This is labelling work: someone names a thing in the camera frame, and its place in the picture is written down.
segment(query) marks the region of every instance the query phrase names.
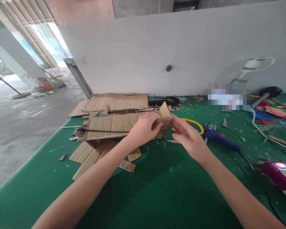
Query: concrete floor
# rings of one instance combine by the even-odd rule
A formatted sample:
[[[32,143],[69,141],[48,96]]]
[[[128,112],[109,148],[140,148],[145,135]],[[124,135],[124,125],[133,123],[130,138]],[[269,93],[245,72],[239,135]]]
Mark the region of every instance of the concrete floor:
[[[65,72],[67,87],[35,98],[12,100],[16,93],[0,81],[0,186],[66,121],[81,98],[86,98],[76,80]],[[19,92],[29,88],[16,76],[6,80]]]

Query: pink device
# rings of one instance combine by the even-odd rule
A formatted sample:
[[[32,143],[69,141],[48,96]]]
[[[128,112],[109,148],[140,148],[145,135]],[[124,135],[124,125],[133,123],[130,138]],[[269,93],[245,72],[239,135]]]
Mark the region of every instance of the pink device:
[[[271,181],[286,195],[286,163],[265,162],[260,168],[271,179]]]

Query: blue glue gun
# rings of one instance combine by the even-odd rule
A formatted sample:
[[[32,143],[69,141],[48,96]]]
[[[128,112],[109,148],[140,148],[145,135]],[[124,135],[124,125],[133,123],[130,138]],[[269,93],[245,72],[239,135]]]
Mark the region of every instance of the blue glue gun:
[[[208,138],[208,140],[218,142],[224,147],[226,147],[229,150],[232,151],[240,151],[241,147],[240,145],[237,145],[227,139],[225,139],[223,136],[221,136],[216,130],[210,129],[210,128],[205,128],[204,129],[204,136]]]

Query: stack of cardboard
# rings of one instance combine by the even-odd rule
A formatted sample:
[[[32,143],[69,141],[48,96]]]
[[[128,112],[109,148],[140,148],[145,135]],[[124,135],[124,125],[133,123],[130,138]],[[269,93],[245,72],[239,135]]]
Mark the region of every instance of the stack of cardboard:
[[[108,153],[117,142],[110,139],[126,136],[138,121],[138,118],[149,112],[159,114],[156,123],[164,123],[155,139],[161,139],[173,117],[164,102],[159,110],[137,112],[148,108],[147,94],[96,94],[90,100],[81,100],[68,117],[86,116],[89,118],[83,142],[71,155],[70,160],[81,163],[73,179],[80,177],[87,169]],[[137,148],[119,167],[134,172],[131,163],[141,155]]]

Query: white cable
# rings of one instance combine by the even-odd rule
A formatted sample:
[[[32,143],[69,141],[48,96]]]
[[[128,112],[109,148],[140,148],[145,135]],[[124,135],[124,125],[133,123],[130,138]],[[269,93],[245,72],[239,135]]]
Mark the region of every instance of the white cable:
[[[271,65],[273,65],[276,62],[276,59],[274,57],[262,57],[262,58],[256,58],[258,60],[260,59],[271,59],[271,63],[266,67],[269,68]],[[258,69],[258,70],[254,70],[254,71],[261,71],[261,70],[265,70],[266,68],[262,68],[262,69]]]
[[[255,110],[252,109],[252,108],[250,108],[250,110],[252,110],[252,112],[253,112],[252,124],[255,126],[255,128],[256,128],[265,138],[267,138],[267,136],[264,135],[264,133],[263,133],[263,132],[257,127],[257,125],[255,125],[255,123],[254,123],[254,121],[255,121]],[[285,145],[283,145],[283,144],[281,144],[281,143],[279,143],[279,142],[277,142],[277,141],[275,141],[275,140],[273,140],[273,139],[271,139],[271,138],[267,138],[267,139],[270,140],[270,141],[273,141],[273,142],[275,142],[275,143],[277,143],[277,144],[279,144],[280,146],[282,146],[282,147],[284,147],[284,148],[286,148]]]

